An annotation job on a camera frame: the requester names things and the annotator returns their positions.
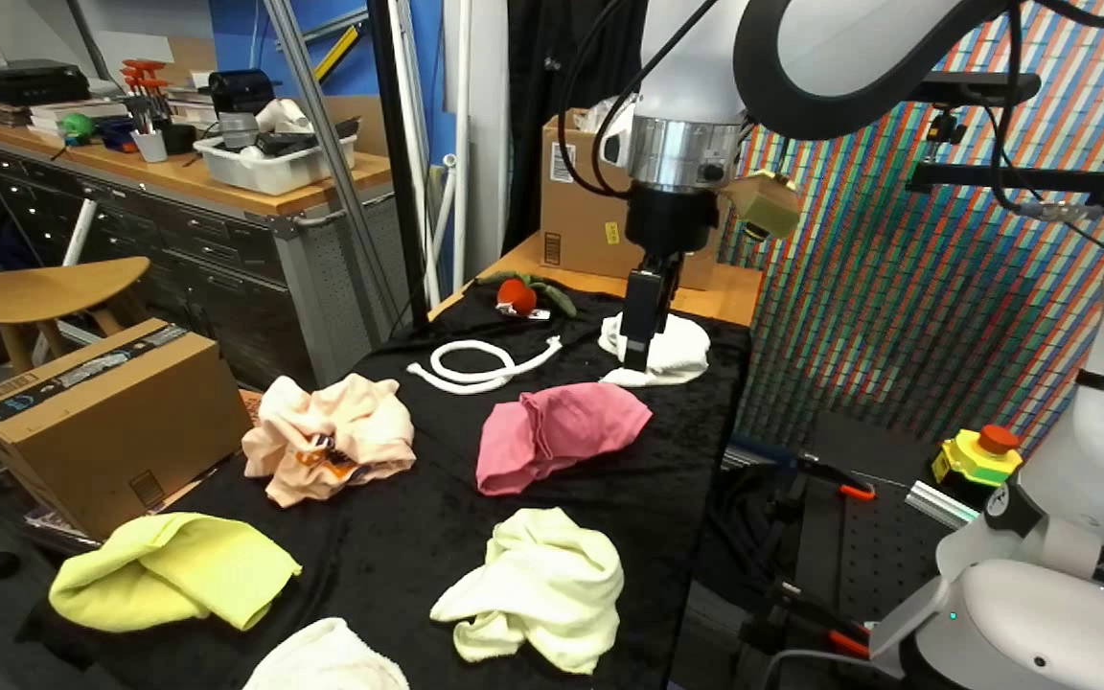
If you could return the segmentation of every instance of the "clutter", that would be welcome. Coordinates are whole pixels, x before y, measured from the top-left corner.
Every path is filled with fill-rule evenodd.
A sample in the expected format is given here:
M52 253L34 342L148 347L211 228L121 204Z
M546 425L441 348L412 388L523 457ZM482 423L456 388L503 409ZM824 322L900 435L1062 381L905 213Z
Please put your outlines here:
M90 147L90 135L96 135L90 121L80 112L61 115L56 132L61 132L61 147Z
M344 376L307 397L280 376L257 403L257 425L240 437L245 477L266 477L266 498L295 505L411 471L412 425L395 391L395 381Z
M572 466L627 448L650 409L614 385L564 385L498 403L480 435L475 490L522 495Z
M510 314L507 305L512 299L535 299L533 312L527 312L527 322L546 322L546 319L581 319L579 305L555 284L555 279L544 279L544 275L527 275L527 274L489 274L482 279L475 279L480 289L493 289L493 308L503 314Z
M401 673L372 653L339 618L292 633L247 676L245 690L407 690Z
M625 361L625 319L602 319L597 348ZM656 333L646 367L614 367L602 385L617 388L682 388L709 367L709 333L693 319L666 314L661 333Z
M22 104L0 104L0 127L30 127L30 112Z
M572 158L581 181L597 181L588 170L595 132L579 132L579 121L565 115L564 153ZM602 181L627 187L619 164L602 163ZM544 262L572 274L627 275L641 266L641 246L625 237L627 204L614 196L595 196L576 183L559 163L559 127L544 123L544 176L541 176L541 233ZM700 253L689 253L678 274L678 289L706 289L717 266L720 229L709 233Z
M498 391L510 381L544 367L555 352L564 348L559 338L546 338L546 348L527 358L527 361L512 361L507 348L489 347L489 342L443 342L441 348L433 348L429 367L421 367L418 361L407 366L407 372L421 376L429 388L443 391L443 397L482 397L482 391ZM485 352L498 361L498 367L482 367L482 372L461 372L449 367L443 358L449 352Z
M140 163L148 163L148 164L169 163L162 132L134 132L130 140L134 140Z
M523 279L507 275L498 284L498 312L527 319L535 308L541 308L541 297Z
M89 78L63 61L8 61L0 64L0 104L61 104L89 101Z
M162 80L163 61L121 61L121 84L130 98L162 98L163 80Z
M163 149L169 149L169 153L190 153L197 132L187 127L187 123L169 123L169 127L162 127L162 140L163 140Z
M90 127L103 149L137 153L130 115L108 115L108 121L96 121Z
M96 633L137 633L217 618L247 633L298 563L245 523L211 514L145 514L96 551L68 558L48 607Z
M30 109L30 135L44 140L44 142L56 142L63 147L63 132L61 132L61 121L63 115L80 115L90 123L90 132L103 123L103 121L130 121L130 112L121 104L99 104L99 101L71 101L71 104L34 104Z
M217 135L231 149L251 147L257 115L277 101L273 80L260 71L211 73L205 80Z
M517 512L493 526L482 568L449 588L429 618L456 621L461 660L512 657L523 641L565 676L595 676L614 648L625 568L605 535L564 512Z
M283 196L329 176L307 115L292 101L273 101L263 112L217 112L223 140L204 140L211 176L231 187ZM356 135L339 132L339 158L351 170Z
M245 435L217 347L137 322L0 385L0 459L89 536L162 512Z
M789 237L806 215L806 193L774 174L730 181L724 196L734 206L734 228L755 237Z

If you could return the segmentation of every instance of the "white cloth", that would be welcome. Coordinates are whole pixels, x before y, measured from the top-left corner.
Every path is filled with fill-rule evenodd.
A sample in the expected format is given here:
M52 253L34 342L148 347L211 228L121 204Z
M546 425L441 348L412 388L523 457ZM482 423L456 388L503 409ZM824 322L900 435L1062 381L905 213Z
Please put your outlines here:
M429 618L456 621L453 648L480 662L527 641L550 666L595 676L617 643L625 568L605 535L564 512L517 512L489 528L482 568L449 588Z
M395 391L395 381L365 376L344 376L312 397L288 376L273 381L257 425L240 437L245 477L273 477L266 498L295 505L407 471L412 425Z
M597 348L625 361L619 314L602 319ZM614 367L602 385L614 388L682 388L709 367L709 333L693 319L666 314L661 333L656 333L642 372Z
M407 679L339 618L323 618L273 648L245 690L407 690Z

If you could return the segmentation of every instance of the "white cable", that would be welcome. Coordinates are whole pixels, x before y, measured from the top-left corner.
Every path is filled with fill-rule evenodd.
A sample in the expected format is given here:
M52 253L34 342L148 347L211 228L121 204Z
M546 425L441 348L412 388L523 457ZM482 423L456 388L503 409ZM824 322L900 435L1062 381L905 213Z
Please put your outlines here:
M407 366L407 372L421 376L429 388L449 391L449 397L482 397L482 391L498 391L510 381L544 367L555 352L564 348L559 338L546 338L546 348L512 366L512 358L489 342L443 342L441 348L433 348L429 367L421 366ZM449 352L485 352L498 361L498 367L482 367L482 372L461 372L449 367L443 358Z

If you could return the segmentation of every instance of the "beige cloth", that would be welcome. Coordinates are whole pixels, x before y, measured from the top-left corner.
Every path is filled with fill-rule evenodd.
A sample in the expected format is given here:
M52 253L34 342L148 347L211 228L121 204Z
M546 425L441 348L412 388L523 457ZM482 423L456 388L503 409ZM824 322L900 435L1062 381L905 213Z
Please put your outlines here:
M245 690L407 690L407 679L339 618L323 618L273 648Z
M273 381L257 425L240 437L245 477L273 477L266 498L295 505L407 471L412 425L395 391L395 381L365 376L312 397L288 376Z

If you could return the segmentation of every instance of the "red object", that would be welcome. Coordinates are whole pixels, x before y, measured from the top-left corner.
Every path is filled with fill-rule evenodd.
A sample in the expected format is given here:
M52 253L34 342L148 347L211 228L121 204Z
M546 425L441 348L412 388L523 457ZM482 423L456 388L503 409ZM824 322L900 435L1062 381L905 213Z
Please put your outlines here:
M841 657L871 660L866 641L845 636L841 629L829 629L829 643Z
M510 308L512 314L527 319L541 308L541 299L523 279L510 275L498 284L498 308Z
M162 80L162 71L163 61L121 61L121 80L130 94L163 94L163 80Z
M875 487L871 485L840 485L835 495L849 498L849 503L875 503Z
M1018 437L1006 425L982 425L976 444L987 452L1011 452L1011 448L1018 448Z

